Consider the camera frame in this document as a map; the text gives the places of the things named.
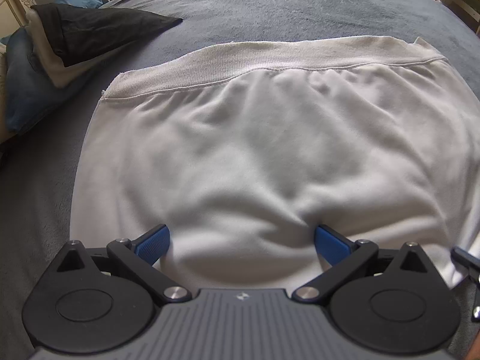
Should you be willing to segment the cream bear hoodie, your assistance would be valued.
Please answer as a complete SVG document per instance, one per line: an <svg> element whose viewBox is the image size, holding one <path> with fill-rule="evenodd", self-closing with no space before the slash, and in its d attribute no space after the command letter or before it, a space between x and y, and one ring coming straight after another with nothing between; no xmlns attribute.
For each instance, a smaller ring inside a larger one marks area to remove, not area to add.
<svg viewBox="0 0 480 360"><path fill-rule="evenodd" d="M326 224L419 243L449 286L479 254L479 100L422 39L238 42L120 73L81 149L70 234L168 226L161 270L191 290L319 275Z"/></svg>

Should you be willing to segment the pile of mixed clothes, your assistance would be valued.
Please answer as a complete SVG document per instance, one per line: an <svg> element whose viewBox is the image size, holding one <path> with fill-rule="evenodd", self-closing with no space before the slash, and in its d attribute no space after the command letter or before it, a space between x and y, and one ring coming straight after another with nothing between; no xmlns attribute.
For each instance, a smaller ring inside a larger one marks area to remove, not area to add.
<svg viewBox="0 0 480 360"><path fill-rule="evenodd" d="M39 14L1 45L1 141L23 133L74 97L99 61L65 67L47 40Z"/></svg>

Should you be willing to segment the black folded garment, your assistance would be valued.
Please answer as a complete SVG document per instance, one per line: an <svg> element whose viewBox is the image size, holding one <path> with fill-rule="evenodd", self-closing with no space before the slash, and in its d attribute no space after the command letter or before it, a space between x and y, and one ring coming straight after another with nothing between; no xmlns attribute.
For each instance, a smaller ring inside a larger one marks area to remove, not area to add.
<svg viewBox="0 0 480 360"><path fill-rule="evenodd" d="M159 35L182 22L130 8L85 8L63 3L35 5L46 38L65 67L86 62L131 42Z"/></svg>

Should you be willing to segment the grey fleece bed blanket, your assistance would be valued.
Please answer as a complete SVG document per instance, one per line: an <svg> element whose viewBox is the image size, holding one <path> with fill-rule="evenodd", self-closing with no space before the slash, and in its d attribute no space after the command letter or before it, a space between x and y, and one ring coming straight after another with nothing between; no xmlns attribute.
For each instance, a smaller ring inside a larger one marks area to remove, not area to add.
<svg viewBox="0 0 480 360"><path fill-rule="evenodd" d="M21 310L69 237L80 148L101 92L120 72L146 68L230 41L303 41L358 35L423 38L479 90L479 38L434 0L116 0L119 7L176 16L177 27L130 46L72 99L1 157L1 357L33 351Z"/></svg>

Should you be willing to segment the cream carved headboard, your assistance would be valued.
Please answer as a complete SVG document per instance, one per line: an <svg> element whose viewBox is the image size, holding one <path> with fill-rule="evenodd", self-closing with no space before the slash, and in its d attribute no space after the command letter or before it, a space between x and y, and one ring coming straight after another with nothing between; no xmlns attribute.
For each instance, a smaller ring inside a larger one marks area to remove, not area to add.
<svg viewBox="0 0 480 360"><path fill-rule="evenodd" d="M17 29L27 24L26 14L35 0L1 0L0 36L10 36Z"/></svg>

